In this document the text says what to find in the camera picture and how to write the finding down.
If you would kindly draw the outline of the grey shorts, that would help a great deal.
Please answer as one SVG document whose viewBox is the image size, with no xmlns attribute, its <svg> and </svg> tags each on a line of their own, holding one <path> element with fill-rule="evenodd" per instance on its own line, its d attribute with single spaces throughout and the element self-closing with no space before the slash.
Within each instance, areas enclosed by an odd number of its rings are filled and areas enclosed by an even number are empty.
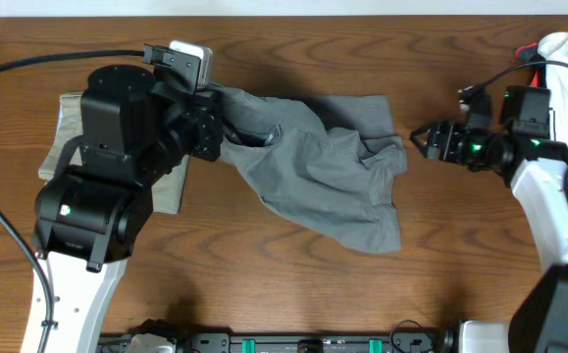
<svg viewBox="0 0 568 353">
<path fill-rule="evenodd" d="M 270 211 L 349 249 L 400 249 L 392 186 L 407 154 L 386 96 L 222 94 L 221 158 Z"/>
</svg>

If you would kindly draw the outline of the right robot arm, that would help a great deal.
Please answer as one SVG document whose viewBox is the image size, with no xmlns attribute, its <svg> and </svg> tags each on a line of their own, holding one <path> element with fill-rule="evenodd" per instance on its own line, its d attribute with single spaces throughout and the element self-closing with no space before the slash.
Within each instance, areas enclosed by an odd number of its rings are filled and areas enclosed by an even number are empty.
<svg viewBox="0 0 568 353">
<path fill-rule="evenodd" d="M 442 352 L 568 352 L 568 147 L 549 137 L 550 92 L 506 89 L 499 132 L 491 98 L 480 87 L 460 91 L 464 124 L 439 121 L 410 139 L 430 160 L 491 171 L 520 203 L 543 275 L 508 323 L 465 321 L 441 340 Z"/>
</svg>

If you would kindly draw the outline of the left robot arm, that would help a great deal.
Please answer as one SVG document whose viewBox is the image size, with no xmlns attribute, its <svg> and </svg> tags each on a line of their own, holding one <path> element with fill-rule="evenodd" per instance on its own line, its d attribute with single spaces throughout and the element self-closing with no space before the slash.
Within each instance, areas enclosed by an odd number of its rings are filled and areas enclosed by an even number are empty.
<svg viewBox="0 0 568 353">
<path fill-rule="evenodd" d="M 95 349 L 152 214 L 153 185 L 187 155 L 213 161 L 220 154 L 220 96 L 193 64 L 98 69 L 80 112 L 81 134 L 64 145 L 35 201 L 40 271 L 24 351 Z"/>
</svg>

